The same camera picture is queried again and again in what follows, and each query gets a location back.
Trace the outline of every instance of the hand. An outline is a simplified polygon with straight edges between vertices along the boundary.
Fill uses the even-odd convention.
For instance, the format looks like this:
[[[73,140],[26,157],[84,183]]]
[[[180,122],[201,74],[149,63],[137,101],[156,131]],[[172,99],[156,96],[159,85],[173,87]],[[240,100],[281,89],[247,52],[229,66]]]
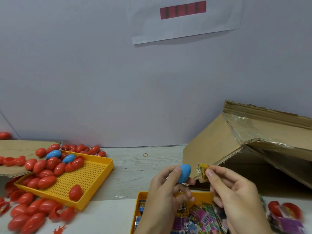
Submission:
[[[190,189],[177,183],[182,170],[179,166],[164,168],[151,181],[144,212],[135,234],[169,234],[177,210],[184,201],[194,201]],[[195,185],[189,178],[186,183]]]
[[[215,203],[224,208],[230,231],[239,234],[272,234],[254,183],[218,166],[206,170]]]

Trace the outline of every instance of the person's left hand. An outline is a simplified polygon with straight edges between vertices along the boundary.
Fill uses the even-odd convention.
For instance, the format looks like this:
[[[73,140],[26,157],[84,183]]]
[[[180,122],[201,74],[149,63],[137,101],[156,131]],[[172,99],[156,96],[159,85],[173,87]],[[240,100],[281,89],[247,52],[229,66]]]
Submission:
[[[177,183],[181,173],[180,166],[170,166],[164,168],[152,179],[144,212],[135,234],[169,234],[171,232],[179,206],[184,201],[195,200],[189,187]],[[186,183],[195,185],[195,180],[188,178]]]

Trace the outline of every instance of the person's right hand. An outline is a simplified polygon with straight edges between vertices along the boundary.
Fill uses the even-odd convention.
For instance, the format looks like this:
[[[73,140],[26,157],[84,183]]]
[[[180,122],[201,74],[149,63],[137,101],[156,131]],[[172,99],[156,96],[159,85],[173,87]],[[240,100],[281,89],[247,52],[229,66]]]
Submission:
[[[219,166],[206,170],[215,203],[224,208],[232,234],[272,234],[254,183]]]

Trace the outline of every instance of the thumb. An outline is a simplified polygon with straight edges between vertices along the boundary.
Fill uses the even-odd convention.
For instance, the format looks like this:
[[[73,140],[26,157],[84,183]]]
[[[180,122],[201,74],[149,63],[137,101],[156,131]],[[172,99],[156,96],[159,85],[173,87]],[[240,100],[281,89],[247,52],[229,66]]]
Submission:
[[[173,191],[175,185],[178,183],[178,180],[181,176],[182,169],[180,167],[176,167],[172,173],[169,174],[167,180],[163,184],[166,189]]]
[[[226,197],[229,195],[230,192],[233,192],[230,188],[228,188],[218,177],[216,173],[214,173],[213,170],[207,169],[205,172],[206,176],[208,177],[210,184],[213,186],[213,188],[216,190],[216,192],[219,194],[221,200],[225,200]]]

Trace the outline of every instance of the cardboard box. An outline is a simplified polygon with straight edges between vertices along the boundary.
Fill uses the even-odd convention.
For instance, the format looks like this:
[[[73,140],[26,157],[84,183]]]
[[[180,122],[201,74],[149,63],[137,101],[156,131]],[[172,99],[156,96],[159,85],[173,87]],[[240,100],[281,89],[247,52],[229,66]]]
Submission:
[[[275,190],[312,197],[311,161],[311,118],[231,101],[183,151],[191,177],[198,163],[226,166],[261,186],[263,195],[276,195]]]
[[[49,148],[50,145],[60,142],[50,141],[33,141],[33,140],[0,140],[0,156],[2,157],[19,157],[24,155],[26,160],[30,158],[39,159],[35,155],[38,148]],[[24,166],[0,166],[0,176],[7,176],[9,178],[19,177],[29,173]]]

